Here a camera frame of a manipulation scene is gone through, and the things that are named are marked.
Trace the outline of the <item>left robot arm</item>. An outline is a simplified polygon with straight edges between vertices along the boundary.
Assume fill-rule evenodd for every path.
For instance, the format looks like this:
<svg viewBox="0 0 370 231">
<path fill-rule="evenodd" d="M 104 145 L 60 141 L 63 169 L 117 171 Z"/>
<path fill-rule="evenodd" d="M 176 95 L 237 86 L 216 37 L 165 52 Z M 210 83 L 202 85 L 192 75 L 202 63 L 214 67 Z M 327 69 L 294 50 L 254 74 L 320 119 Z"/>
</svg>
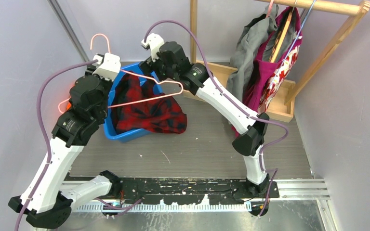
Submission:
<svg viewBox="0 0 370 231">
<path fill-rule="evenodd" d="M 70 89 L 70 107 L 59 116 L 50 138 L 50 149 L 33 181 L 20 196 L 9 200 L 9 207 L 35 228 L 57 229 L 74 211 L 101 196 L 120 196 L 120 178 L 105 170 L 79 186 L 61 190 L 71 165 L 91 136 L 105 122 L 108 95 L 116 70 L 88 68 Z"/>
</svg>

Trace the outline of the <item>red plaid skirt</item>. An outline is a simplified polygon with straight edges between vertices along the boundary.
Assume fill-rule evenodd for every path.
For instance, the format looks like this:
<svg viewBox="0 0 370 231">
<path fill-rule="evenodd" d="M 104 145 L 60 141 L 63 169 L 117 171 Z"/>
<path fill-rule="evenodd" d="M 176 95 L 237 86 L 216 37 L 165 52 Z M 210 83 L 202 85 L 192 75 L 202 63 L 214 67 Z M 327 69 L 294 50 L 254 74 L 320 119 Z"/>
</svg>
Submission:
<svg viewBox="0 0 370 231">
<path fill-rule="evenodd" d="M 134 75 L 126 74 L 124 79 L 128 80 L 132 76 Z M 187 115 L 172 96 L 165 97 L 164 93 L 159 96 L 163 98 L 144 102 L 145 104 L 139 107 L 143 109 L 142 113 L 134 110 L 135 114 L 140 114 L 145 119 L 136 124 L 144 125 L 145 129 L 154 133 L 184 133 L 187 129 Z"/>
</svg>

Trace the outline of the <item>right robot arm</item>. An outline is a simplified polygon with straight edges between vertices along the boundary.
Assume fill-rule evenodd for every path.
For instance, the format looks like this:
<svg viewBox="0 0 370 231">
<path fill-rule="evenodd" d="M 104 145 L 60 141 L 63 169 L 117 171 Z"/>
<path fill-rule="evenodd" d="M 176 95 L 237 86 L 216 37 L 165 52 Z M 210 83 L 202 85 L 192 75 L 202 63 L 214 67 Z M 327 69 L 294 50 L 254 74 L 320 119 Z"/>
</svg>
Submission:
<svg viewBox="0 0 370 231">
<path fill-rule="evenodd" d="M 250 195 L 261 197 L 267 191 L 269 175 L 262 170 L 259 152 L 264 143 L 265 114 L 257 114 L 244 106 L 212 75 L 207 66 L 190 63 L 181 45 L 176 42 L 142 42 L 151 55 L 139 63 L 144 74 L 155 73 L 159 80 L 168 78 L 182 83 L 186 91 L 201 98 L 223 115 L 239 133 L 232 142 L 233 148 L 243 155 L 247 170 L 246 187 Z"/>
</svg>

